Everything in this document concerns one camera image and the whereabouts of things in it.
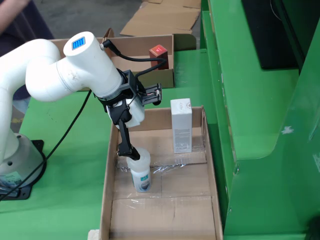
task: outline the person's arm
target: person's arm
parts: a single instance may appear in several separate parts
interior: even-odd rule
[[[30,0],[4,0],[0,4],[0,35],[13,22]]]

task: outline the bottle label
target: bottle label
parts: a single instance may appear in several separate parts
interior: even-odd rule
[[[151,181],[149,174],[143,177],[132,176],[133,185],[138,192],[146,192],[150,189]]]
[[[7,187],[15,187],[22,182],[22,178],[17,171],[0,175],[0,182]]]

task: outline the blue led display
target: blue led display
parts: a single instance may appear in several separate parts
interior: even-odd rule
[[[81,37],[77,41],[74,41],[72,43],[72,50],[75,50],[75,49],[77,49],[77,48],[79,48],[79,47],[81,47],[82,45],[85,45],[85,44],[86,44],[85,37]]]

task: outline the person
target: person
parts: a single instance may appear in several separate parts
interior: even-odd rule
[[[0,0],[0,57],[34,39],[53,39],[32,0]],[[13,106],[26,113],[30,101],[26,86],[13,95]]]

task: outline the white robotic arm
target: white robotic arm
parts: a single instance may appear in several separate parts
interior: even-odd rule
[[[24,84],[30,95],[42,102],[56,101],[89,87],[101,101],[113,123],[120,128],[123,134],[122,142],[126,139],[127,144],[120,144],[119,149],[121,147],[123,155],[130,157],[135,148],[130,144],[127,128],[137,126],[144,120],[144,104],[161,101],[160,84],[148,88],[149,92],[141,84],[137,87],[137,80],[131,71],[128,71],[127,75],[118,71],[105,53],[104,46],[99,44],[91,32],[82,32],[72,37],[64,46],[63,52],[66,57],[60,59],[59,50],[51,41],[37,39],[0,57],[2,183],[1,175],[11,171],[4,160],[16,157],[17,152],[20,152],[20,155],[23,153],[18,150],[22,140],[18,140],[13,134],[10,123],[13,94]],[[138,94],[137,89],[141,90],[141,86],[144,93]]]
[[[52,42],[37,39],[0,57],[0,164],[12,156],[19,145],[10,129],[13,95],[25,84],[30,60],[41,57],[54,63],[60,59],[60,53]]]

